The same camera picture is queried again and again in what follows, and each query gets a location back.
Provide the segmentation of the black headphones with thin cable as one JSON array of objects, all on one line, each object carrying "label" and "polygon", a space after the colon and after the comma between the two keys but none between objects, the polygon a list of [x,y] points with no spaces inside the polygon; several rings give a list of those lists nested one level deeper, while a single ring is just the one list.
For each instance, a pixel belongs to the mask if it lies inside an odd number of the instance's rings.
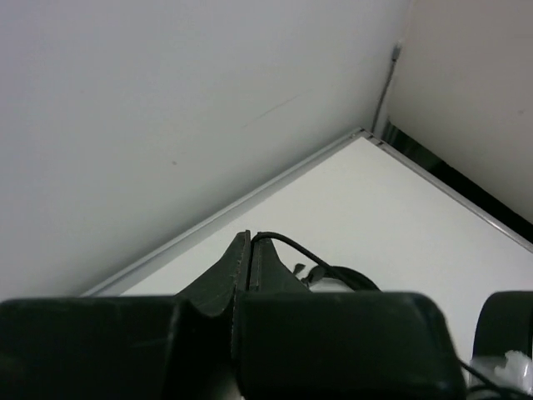
[{"label": "black headphones with thin cable", "polygon": [[303,247],[300,243],[295,242],[289,237],[277,232],[260,232],[252,239],[252,251],[259,248],[259,242],[263,240],[277,240],[285,243],[290,248],[295,249],[306,258],[312,260],[316,266],[310,271],[301,282],[304,285],[317,283],[323,278],[335,279],[344,283],[353,291],[380,291],[380,288],[366,275],[357,270],[348,267],[332,266],[319,258],[316,254]]}]

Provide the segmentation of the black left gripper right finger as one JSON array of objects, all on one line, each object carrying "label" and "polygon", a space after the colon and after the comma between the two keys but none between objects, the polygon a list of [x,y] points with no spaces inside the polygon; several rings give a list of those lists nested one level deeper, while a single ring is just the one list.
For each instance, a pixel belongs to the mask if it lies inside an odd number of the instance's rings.
[{"label": "black left gripper right finger", "polygon": [[248,268],[249,292],[309,292],[309,289],[282,263],[270,238],[253,238],[251,250]]}]

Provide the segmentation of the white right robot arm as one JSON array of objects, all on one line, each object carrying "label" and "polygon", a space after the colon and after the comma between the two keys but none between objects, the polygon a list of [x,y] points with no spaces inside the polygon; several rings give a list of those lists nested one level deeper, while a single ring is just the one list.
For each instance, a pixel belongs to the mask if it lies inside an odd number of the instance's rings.
[{"label": "white right robot arm", "polygon": [[495,292],[482,306],[468,373],[468,399],[532,398],[532,293]]}]

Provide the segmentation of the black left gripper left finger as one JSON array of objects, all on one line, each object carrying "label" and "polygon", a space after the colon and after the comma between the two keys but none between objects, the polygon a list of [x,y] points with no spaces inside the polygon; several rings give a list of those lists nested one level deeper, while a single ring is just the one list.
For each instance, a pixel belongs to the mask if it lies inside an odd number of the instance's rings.
[{"label": "black left gripper left finger", "polygon": [[220,259],[175,298],[209,318],[222,315],[233,304],[236,290],[246,286],[251,247],[251,233],[239,232]]}]

